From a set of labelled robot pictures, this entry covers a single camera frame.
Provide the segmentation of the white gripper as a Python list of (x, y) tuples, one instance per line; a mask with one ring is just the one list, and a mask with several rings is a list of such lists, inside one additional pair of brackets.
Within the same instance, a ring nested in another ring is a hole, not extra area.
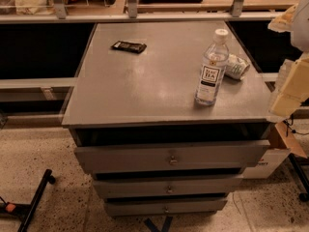
[[(309, 0), (301, 0), (267, 26), (271, 31), (291, 32), (291, 44), (302, 52), (309, 51)], [(309, 98), (309, 57), (296, 61), (286, 59), (279, 70), (275, 90), (269, 101), (269, 111), (290, 117)]]

